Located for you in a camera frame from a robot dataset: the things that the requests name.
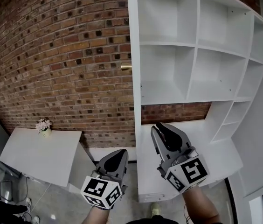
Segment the concrete floor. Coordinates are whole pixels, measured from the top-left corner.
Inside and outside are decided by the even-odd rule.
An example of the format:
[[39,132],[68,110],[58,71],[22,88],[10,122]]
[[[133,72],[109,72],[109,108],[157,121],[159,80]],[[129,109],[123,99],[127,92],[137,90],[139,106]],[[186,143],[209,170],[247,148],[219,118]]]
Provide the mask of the concrete floor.
[[[129,164],[125,176],[125,183],[129,186],[122,200],[117,201],[110,213],[108,224],[125,224],[129,221],[149,217],[150,203],[138,203],[137,165]],[[49,186],[48,183],[38,183],[28,180],[28,196],[32,199],[32,208]],[[213,188],[203,187],[206,195],[214,202],[220,215],[221,222],[233,224],[231,205],[225,182],[221,182]],[[19,184],[20,199],[26,195],[26,179],[22,177]],[[178,223],[186,223],[183,216],[185,203],[182,195],[176,198],[160,202],[161,215],[175,220]],[[38,215],[41,224],[80,224],[87,216],[90,206],[81,195],[72,194],[63,188],[51,185],[37,206],[32,211],[34,217]]]

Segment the dark clothing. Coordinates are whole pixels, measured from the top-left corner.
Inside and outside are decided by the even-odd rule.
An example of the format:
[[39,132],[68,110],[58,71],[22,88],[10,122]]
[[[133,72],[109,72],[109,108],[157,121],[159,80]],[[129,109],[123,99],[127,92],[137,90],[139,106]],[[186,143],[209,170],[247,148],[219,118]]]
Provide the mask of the dark clothing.
[[26,206],[16,206],[0,201],[0,224],[31,224],[30,222],[25,222],[21,217],[14,215],[27,210]]
[[153,216],[152,218],[143,218],[137,221],[129,222],[128,224],[178,224],[175,221],[163,218],[162,216]]

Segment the white flowers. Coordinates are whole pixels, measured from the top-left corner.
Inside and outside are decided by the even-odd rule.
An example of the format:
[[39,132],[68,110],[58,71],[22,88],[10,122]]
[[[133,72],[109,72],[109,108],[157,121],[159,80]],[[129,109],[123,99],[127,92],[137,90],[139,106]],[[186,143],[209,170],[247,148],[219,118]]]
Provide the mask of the white flowers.
[[35,126],[36,130],[38,131],[38,133],[40,133],[41,131],[45,131],[48,128],[50,128],[50,126],[52,125],[52,123],[49,121],[49,119],[40,119],[38,121],[38,124]]

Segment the sneaker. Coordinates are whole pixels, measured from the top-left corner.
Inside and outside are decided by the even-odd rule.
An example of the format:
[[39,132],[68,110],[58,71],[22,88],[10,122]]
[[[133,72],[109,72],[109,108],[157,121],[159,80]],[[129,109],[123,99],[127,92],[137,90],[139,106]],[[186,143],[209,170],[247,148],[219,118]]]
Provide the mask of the sneaker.
[[31,199],[29,197],[26,198],[26,206],[27,206],[27,213],[31,212]]
[[160,215],[160,206],[158,203],[153,203],[151,205],[151,217],[155,216],[155,215]]
[[39,224],[39,222],[40,222],[40,219],[39,219],[38,216],[35,216],[35,217],[32,219],[32,221],[31,221],[32,224]]

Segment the white cabinet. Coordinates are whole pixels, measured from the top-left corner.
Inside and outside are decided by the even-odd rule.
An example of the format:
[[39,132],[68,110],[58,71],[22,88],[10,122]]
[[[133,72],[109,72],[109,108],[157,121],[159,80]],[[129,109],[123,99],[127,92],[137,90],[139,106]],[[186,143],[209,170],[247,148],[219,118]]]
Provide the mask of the white cabinet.
[[212,102],[205,120],[172,125],[205,156],[210,176],[202,185],[233,174],[242,162],[231,136],[263,76],[263,18],[239,0],[128,4],[140,201],[175,195],[154,170],[160,157],[141,105]]

